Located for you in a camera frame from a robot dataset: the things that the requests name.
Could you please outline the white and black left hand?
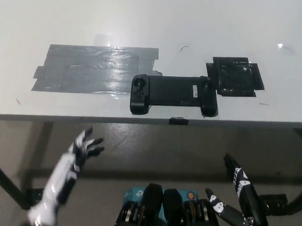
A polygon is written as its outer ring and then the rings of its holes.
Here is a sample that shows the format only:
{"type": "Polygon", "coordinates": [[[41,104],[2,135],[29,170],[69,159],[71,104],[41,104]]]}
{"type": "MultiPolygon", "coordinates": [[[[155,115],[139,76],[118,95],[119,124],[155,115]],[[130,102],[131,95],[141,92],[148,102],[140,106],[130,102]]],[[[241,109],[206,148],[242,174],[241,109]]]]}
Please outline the white and black left hand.
{"type": "Polygon", "coordinates": [[[42,198],[31,206],[20,226],[58,226],[60,207],[66,204],[85,162],[104,150],[99,146],[104,139],[90,139],[92,133],[93,127],[84,129],[61,155],[47,180],[42,198]]]}

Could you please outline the black right hand white marks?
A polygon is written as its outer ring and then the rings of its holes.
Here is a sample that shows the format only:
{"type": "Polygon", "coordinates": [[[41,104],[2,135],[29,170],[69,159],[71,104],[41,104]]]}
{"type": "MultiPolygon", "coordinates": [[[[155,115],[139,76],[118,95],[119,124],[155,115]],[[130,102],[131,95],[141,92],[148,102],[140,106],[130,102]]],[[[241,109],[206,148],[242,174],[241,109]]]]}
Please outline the black right hand white marks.
{"type": "Polygon", "coordinates": [[[232,180],[241,211],[225,204],[207,188],[206,194],[216,215],[231,226],[268,226],[258,194],[243,167],[229,154],[224,156],[227,175],[232,180]]]}

